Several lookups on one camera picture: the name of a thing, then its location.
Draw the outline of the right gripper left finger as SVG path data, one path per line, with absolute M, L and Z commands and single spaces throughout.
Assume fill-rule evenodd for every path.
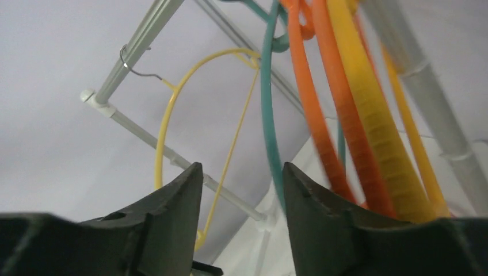
M 189 275 L 203 188 L 200 163 L 153 193 L 76 223 L 1 214 L 2 275 Z

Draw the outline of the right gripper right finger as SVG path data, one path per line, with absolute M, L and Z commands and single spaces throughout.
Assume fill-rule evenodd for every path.
M 421 224 L 385 217 L 283 168 L 286 216 L 297 275 L 486 275 L 487 220 Z

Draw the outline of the orange plastic hanger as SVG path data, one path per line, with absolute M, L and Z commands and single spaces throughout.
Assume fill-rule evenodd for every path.
M 312 140 L 333 192 L 356 203 L 344 166 L 338 160 L 315 90 L 303 41 L 314 36 L 311 13 L 305 1 L 280 1 L 288 13 L 287 32 L 293 72 Z
M 325 1 L 300 2 L 306 22 L 312 24 L 338 120 L 342 126 L 354 167 L 371 211 L 395 218 L 378 163 L 369 146 L 346 78 Z

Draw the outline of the yellow-orange plastic hanger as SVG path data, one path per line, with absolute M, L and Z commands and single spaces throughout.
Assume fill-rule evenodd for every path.
M 347 1 L 326 1 L 340 58 L 367 140 L 399 219 L 425 223 L 450 212 L 435 208 L 406 152 L 376 68 Z

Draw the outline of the pale yellow wire-hook hanger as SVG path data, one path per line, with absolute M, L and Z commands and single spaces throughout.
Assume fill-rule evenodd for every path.
M 163 113 L 162 121 L 159 127 L 159 132 L 157 136 L 157 143 L 156 143 L 156 148 L 155 148 L 155 177 L 154 177 L 154 187 L 155 189 L 160 189 L 163 187 L 163 157 L 165 153 L 165 140 L 166 140 L 166 134 L 167 134 L 167 129 L 169 127 L 171 115 L 173 112 L 173 109 L 176 105 L 177 99 L 180 96 L 180 93 L 184 86 L 187 84 L 188 80 L 197 72 L 198 69 L 200 69 L 203 65 L 206 63 L 217 59 L 221 56 L 225 55 L 234 55 L 237 57 L 239 60 L 241 60 L 243 63 L 245 63 L 248 67 L 252 68 L 255 71 L 253 81 L 251 83 L 251 86 L 249 88 L 249 92 L 246 98 L 245 105 L 243 107 L 236 131 L 234 133 L 234 137 L 229 149 L 229 152 L 226 157 L 226 161 L 223 166 L 222 174 L 220 176 L 219 182 L 216 187 L 215 191 L 215 196 L 213 198 L 212 205 L 209 210 L 209 214 L 207 217 L 207 220 L 205 222 L 204 228 L 202 230 L 197 230 L 196 231 L 196 240 L 195 240 L 195 247 L 194 250 L 197 251 L 199 250 L 206 242 L 207 236 L 209 229 L 211 227 L 211 223 L 214 217 L 215 209 L 218 204 L 218 199 L 220 196 L 223 195 L 223 184 L 225 182 L 228 168 L 230 165 L 230 162 L 232 160 L 232 156 L 235 150 L 235 145 L 237 143 L 241 127 L 245 118 L 245 115 L 247 113 L 247 109 L 249 106 L 249 102 L 252 96 L 252 93 L 254 91 L 254 87 L 256 85 L 256 80 L 258 77 L 258 73 L 260 72 L 261 66 L 258 64 L 258 59 L 261 57 L 261 54 L 258 53 L 257 51 L 248 49 L 248 48 L 229 48 L 229 49 L 224 49 L 221 51 L 217 51 L 199 62 L 197 62 L 180 80 L 180 82 L 177 85 L 171 84 L 168 80 L 155 75 L 155 74 L 142 74 L 139 73 L 139 76 L 144 76 L 144 77 L 155 77 L 159 79 L 164 85 L 166 85 L 171 91 L 172 95 L 168 101 L 168 104 L 166 105 L 165 111 Z

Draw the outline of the teal plastic hanger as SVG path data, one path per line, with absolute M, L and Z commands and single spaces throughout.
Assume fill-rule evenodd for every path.
M 274 187 L 279 199 L 279 203 L 284 206 L 283 163 L 280 159 L 276 137 L 270 84 L 272 54 L 274 52 L 281 53 L 288 49 L 290 50 L 289 35 L 287 32 L 288 13 L 279 2 L 280 1 L 273 1 L 269 13 L 265 12 L 254 1 L 245 1 L 244 3 L 266 22 L 266 31 L 262 46 L 261 58 L 262 127 L 268 164 L 272 173 Z

